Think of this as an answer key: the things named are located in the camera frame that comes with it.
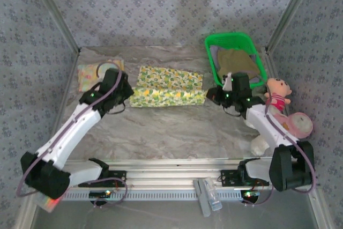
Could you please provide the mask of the green plastic basket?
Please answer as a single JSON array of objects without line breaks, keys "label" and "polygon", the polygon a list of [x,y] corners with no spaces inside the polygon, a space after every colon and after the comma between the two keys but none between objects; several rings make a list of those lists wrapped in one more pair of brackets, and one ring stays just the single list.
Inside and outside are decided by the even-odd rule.
[{"label": "green plastic basket", "polygon": [[217,46],[218,48],[223,49],[244,50],[247,54],[253,56],[252,60],[259,68],[261,79],[259,81],[255,80],[252,83],[250,83],[251,88],[260,87],[264,84],[264,81],[267,80],[267,73],[264,69],[259,53],[255,48],[255,45],[251,37],[249,37],[247,34],[243,32],[212,34],[205,38],[204,44],[205,49],[207,51],[211,71],[213,74],[213,79],[217,85],[222,85],[222,83],[221,78],[217,73],[217,71],[219,70],[217,68],[217,61],[214,61],[214,57],[211,54],[210,46]]}]

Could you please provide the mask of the pastel pink flower skirt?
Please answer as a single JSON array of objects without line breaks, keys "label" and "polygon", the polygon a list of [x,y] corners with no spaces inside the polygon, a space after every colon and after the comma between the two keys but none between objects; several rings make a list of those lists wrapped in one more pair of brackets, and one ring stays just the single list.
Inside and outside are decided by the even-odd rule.
[{"label": "pastel pink flower skirt", "polygon": [[86,92],[95,84],[101,82],[109,68],[124,70],[123,60],[107,60],[93,64],[78,65],[79,92]]}]

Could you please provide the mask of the aluminium corner post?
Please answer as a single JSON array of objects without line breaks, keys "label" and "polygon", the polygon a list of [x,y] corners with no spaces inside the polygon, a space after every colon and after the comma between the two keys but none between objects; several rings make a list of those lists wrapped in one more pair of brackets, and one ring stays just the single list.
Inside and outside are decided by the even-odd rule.
[{"label": "aluminium corner post", "polygon": [[266,45],[266,51],[272,53],[277,44],[280,42],[282,36],[284,35],[287,27],[291,23],[293,17],[295,16],[299,6],[303,0],[290,0],[284,13],[282,14],[268,44]]},{"label": "aluminium corner post", "polygon": [[54,23],[56,24],[57,28],[59,29],[62,37],[66,41],[69,48],[76,54],[79,53],[79,47],[68,28],[66,22],[63,19],[62,13],[59,10],[58,6],[56,5],[54,0],[42,0],[45,7],[47,8],[51,18],[53,19]]}]

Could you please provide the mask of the grey plastic clamp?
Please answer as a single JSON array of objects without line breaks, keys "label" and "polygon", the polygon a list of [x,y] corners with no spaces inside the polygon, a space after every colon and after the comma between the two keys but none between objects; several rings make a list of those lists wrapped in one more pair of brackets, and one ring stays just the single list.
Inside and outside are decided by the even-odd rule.
[{"label": "grey plastic clamp", "polygon": [[202,179],[194,179],[193,186],[196,191],[198,202],[204,217],[209,217],[211,215],[210,206],[207,200],[207,194],[205,191],[205,185]]}]

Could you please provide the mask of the green yellow leaf print skirt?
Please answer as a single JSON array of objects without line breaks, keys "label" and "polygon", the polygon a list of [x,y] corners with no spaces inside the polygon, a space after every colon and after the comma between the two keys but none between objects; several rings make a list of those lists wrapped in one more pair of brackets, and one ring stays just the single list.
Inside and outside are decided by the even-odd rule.
[{"label": "green yellow leaf print skirt", "polygon": [[133,91],[134,108],[202,105],[206,95],[202,74],[151,66],[140,67]]}]

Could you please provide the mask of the white plush in pink outfit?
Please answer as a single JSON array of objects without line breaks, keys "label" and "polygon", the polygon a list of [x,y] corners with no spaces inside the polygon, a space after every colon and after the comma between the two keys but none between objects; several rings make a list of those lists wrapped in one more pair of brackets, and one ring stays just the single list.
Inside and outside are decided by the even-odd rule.
[{"label": "white plush in pink outfit", "polygon": [[259,132],[250,144],[250,150],[256,156],[279,145],[290,146],[308,137],[313,130],[312,120],[306,114],[285,115],[273,105],[259,104],[247,109],[244,122]]}]

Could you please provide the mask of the aluminium rail frame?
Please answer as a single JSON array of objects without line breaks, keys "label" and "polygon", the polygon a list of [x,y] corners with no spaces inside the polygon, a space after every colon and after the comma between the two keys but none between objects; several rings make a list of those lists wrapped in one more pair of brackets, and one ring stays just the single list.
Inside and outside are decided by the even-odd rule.
[{"label": "aluminium rail frame", "polygon": [[[119,178],[108,180],[121,181],[123,189],[190,189],[194,179],[219,178],[224,169],[237,170],[240,161],[245,159],[160,159],[160,160],[117,160],[102,161],[111,171],[126,171],[126,181]],[[65,168],[80,166],[85,161],[68,161]],[[229,187],[248,189],[250,187]],[[100,191],[121,188],[96,188]]]}]

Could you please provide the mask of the grey purple skirt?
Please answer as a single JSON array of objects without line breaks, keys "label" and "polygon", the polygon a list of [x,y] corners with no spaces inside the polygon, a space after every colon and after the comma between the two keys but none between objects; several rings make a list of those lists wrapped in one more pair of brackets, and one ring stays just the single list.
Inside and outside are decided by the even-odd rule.
[{"label": "grey purple skirt", "polygon": [[[218,75],[218,71],[219,71],[219,63],[218,63],[218,59],[217,59],[217,54],[218,54],[218,51],[220,49],[224,49],[222,47],[219,47],[219,46],[215,46],[215,45],[211,45],[210,46],[210,53],[211,53],[211,56],[212,56],[212,60],[213,60],[213,63],[214,63],[214,67],[215,67],[215,71]],[[257,60],[257,56],[255,54],[249,54],[249,56],[252,58],[252,60],[256,63],[256,60]],[[258,75],[254,75],[253,79],[249,79],[250,80],[250,83],[258,83],[259,82],[259,76],[260,74]]]}]

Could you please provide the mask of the rainbow marker pack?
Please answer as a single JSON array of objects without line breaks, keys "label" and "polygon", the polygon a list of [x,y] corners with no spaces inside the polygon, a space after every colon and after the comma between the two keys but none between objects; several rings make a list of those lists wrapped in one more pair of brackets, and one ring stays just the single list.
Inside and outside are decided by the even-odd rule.
[{"label": "rainbow marker pack", "polygon": [[35,196],[34,202],[41,209],[45,210],[48,213],[51,213],[55,209],[55,207],[58,205],[60,200],[61,200],[60,198],[52,199],[46,195],[38,194]]}]

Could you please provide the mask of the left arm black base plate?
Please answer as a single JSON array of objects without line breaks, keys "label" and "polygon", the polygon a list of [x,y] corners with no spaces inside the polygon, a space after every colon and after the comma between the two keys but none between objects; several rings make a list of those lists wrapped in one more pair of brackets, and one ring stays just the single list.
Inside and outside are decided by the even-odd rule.
[{"label": "left arm black base plate", "polygon": [[[104,173],[101,173],[98,179],[108,179],[108,178],[119,178],[123,181],[126,181],[126,171],[111,171],[108,170]],[[81,183],[78,185],[81,188],[123,188],[124,184],[121,181],[108,180],[102,182],[93,182],[93,183]]]}]

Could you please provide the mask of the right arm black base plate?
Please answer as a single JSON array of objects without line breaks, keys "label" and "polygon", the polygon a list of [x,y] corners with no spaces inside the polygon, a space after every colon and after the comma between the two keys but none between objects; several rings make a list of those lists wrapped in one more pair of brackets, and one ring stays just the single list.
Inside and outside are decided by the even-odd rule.
[{"label": "right arm black base plate", "polygon": [[219,182],[223,187],[257,187],[257,186],[269,186],[270,183],[257,178],[251,178],[247,172],[241,172],[239,170],[224,169],[220,171]]}]

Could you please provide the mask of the doll in pink striped shirt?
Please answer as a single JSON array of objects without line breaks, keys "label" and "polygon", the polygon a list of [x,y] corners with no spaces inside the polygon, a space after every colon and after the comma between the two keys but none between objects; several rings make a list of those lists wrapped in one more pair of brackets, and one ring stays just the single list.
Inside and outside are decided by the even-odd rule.
[{"label": "doll in pink striped shirt", "polygon": [[266,85],[269,89],[269,91],[264,94],[266,103],[271,104],[278,111],[283,112],[286,105],[291,102],[291,100],[287,98],[292,93],[289,84],[279,78],[269,78]]}]

